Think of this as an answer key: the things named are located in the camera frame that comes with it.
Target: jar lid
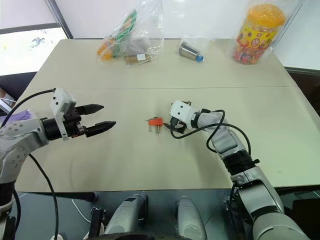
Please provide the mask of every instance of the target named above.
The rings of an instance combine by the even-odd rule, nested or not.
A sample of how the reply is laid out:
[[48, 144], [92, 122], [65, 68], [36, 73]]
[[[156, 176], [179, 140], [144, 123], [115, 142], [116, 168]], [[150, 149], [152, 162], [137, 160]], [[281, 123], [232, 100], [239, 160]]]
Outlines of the jar lid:
[[251, 7], [247, 20], [257, 25], [274, 28], [285, 24], [286, 16], [276, 5], [265, 3]]

